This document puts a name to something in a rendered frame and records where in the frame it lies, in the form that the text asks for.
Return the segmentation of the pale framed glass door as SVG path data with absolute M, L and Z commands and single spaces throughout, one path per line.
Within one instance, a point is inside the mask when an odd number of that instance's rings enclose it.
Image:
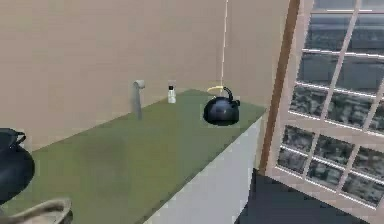
M 266 173 L 384 224 L 384 0 L 301 0 Z

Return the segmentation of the beige curved object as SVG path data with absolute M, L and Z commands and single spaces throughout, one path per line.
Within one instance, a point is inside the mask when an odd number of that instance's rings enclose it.
M 0 224 L 72 224 L 74 219 L 69 198 L 56 198 L 14 215 L 0 215 Z

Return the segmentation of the green topped white counter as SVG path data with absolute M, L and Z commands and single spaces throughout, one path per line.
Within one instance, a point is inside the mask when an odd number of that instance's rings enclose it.
M 213 126 L 202 117 L 210 97 L 186 90 L 34 151 L 34 178 L 4 210 L 67 197 L 75 224 L 143 224 L 264 113 L 242 103 L 237 124 Z

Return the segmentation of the grey tap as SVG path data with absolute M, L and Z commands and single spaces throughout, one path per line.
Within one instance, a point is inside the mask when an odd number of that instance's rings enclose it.
M 139 120 L 142 119 L 140 91 L 145 88 L 144 80 L 136 80 L 133 83 L 133 109 Z

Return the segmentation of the large black kettle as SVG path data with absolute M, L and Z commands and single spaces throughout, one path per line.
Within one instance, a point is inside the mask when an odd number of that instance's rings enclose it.
M 0 128 L 0 205 L 21 193 L 34 177 L 34 160 L 21 146 L 25 140 L 24 132 Z

